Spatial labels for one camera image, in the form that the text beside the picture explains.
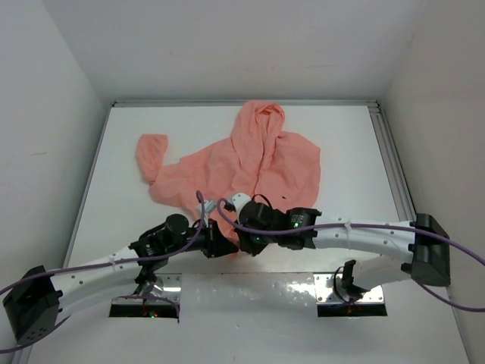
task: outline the metal frame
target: metal frame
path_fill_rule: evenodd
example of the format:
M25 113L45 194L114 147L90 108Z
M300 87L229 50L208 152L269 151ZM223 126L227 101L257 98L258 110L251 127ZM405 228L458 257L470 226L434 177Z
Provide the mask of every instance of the metal frame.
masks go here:
M120 100L116 101L112 108L146 108L146 107L174 107L174 106L229 106L241 105L247 100ZM393 138L390 133L389 125L383 116L379 104L375 100L273 100L281 105L335 105L335 106L367 106L369 115L371 116L372 124L374 125L374 132L376 134L377 143L380 148L380 154L383 158L384 167L390 183L391 191L394 198L394 203L398 212L400 220L412 220L415 218L415 209L409 195L408 186L399 163L396 147L394 146ZM110 111L106 115L105 124L103 126L102 135L99 139L98 148L96 150L95 158L92 162L91 171L84 190L83 200L80 205L80 210L77 215L76 224L74 225L72 237L67 248L66 257L63 267L66 267L70 260L70 255L74 247L74 241L77 235L77 229L81 217L83 215L83 208L86 203L86 197L91 184L92 175L94 173L96 161L99 156L99 150L103 137L105 135L106 125L108 123ZM32 347L17 351L12 360L13 364L27 364Z

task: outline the pink towel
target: pink towel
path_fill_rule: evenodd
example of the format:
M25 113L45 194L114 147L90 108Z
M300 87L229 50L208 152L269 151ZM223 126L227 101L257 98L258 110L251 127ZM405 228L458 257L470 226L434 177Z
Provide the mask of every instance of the pink towel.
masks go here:
M296 133L281 131L285 114L273 102L247 102L229 138L180 162L163 166L168 139L143 134L136 157L156 202L179 206L198 218L196 190L206 199L229 198L236 192L265 195L274 208L312 207L320 186L320 148ZM232 227L218 213L211 218L233 240Z

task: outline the pink cloth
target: pink cloth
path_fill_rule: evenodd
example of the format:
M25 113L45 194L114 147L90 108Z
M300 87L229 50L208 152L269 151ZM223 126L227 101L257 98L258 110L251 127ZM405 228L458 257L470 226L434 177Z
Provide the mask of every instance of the pink cloth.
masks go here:
M229 138L167 166L163 166L167 136L143 134L136 157L152 198L189 210L194 218L198 218L196 190L216 201L236 192L260 193L284 212L312 207L320 186L320 148L297 133L281 131L284 120L278 104L247 102ZM211 218L226 237L237 240L217 212Z

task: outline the gray wall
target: gray wall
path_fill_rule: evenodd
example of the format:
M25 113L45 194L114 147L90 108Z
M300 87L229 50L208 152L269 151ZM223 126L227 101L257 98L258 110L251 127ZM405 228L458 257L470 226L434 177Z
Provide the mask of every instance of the gray wall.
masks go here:
M418 211L485 256L485 2L435 0L386 96ZM456 302L485 306L483 266L452 254ZM472 362L485 362L485 315L458 314Z
M35 265L61 265L106 110L40 0L0 2L0 49L4 287ZM0 345L14 345L3 309Z
M44 0L103 101L383 96L427 0Z

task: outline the towel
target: towel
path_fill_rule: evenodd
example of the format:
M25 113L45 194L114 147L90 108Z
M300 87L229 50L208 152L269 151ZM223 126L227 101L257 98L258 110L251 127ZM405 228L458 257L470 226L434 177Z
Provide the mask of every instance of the towel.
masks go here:
M320 148L297 133L282 131L284 121L278 104L249 101L239 111L230 137L166 166L167 136L143 134L136 158L153 200L179 206L194 218L199 218L197 190L215 200L234 193L261 194L283 212L312 207L320 186ZM219 214L211 218L224 236L237 241Z

